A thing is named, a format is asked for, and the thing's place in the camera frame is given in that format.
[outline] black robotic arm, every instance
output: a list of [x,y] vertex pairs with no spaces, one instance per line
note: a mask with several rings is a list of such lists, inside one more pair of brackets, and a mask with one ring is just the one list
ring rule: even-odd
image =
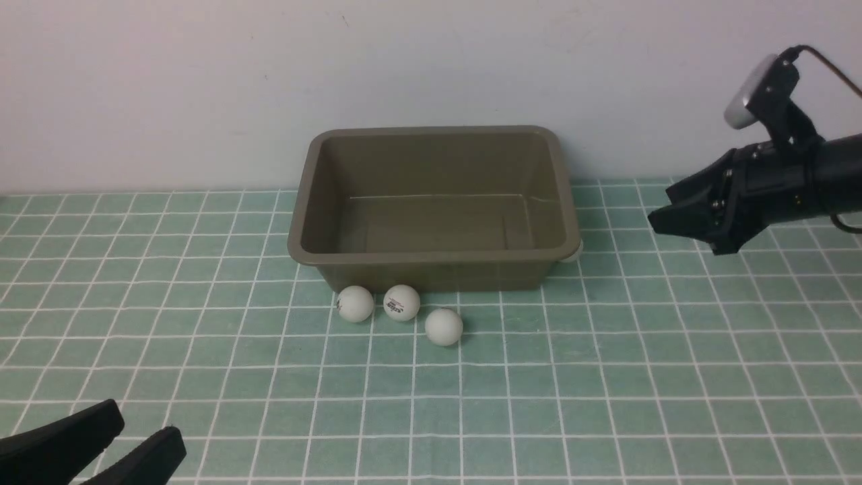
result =
[[725,110],[735,129],[761,122],[769,142],[733,148],[667,188],[671,204],[649,221],[660,234],[704,241],[716,255],[735,253],[770,224],[862,211],[862,134],[826,142],[791,100],[799,81],[793,62],[812,53],[862,98],[862,91],[809,46],[764,59]]

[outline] white wall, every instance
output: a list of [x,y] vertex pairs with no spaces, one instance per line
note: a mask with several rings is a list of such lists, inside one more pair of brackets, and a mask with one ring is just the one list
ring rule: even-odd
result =
[[[858,0],[5,0],[0,192],[295,186],[333,128],[536,123],[572,173],[689,173],[765,139],[725,103],[806,42],[862,80]],[[827,136],[862,104],[810,58]]]

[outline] plastic tub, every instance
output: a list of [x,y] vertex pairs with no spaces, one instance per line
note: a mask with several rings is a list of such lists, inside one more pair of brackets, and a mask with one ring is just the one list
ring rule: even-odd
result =
[[333,290],[373,292],[535,288],[580,244],[559,141],[537,126],[323,133],[288,238]]

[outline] green tiled mat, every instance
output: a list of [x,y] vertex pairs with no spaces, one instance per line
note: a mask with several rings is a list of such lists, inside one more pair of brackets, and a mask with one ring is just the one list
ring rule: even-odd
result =
[[114,398],[82,477],[174,424],[176,483],[862,483],[860,240],[714,257],[650,231],[668,183],[576,182],[585,252],[539,291],[424,295],[452,349],[333,318],[294,192],[0,198],[0,436]]

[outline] ping pong ball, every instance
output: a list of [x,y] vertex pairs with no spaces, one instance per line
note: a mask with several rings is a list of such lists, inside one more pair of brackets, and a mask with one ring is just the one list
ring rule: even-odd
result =
[[419,313],[419,293],[407,285],[395,285],[383,297],[383,309],[398,322],[412,320]]
[[447,347],[461,339],[464,322],[458,313],[448,308],[438,308],[425,318],[425,336],[440,347]]
[[357,324],[372,315],[374,298],[363,287],[347,287],[338,293],[335,301],[338,314],[348,322]]

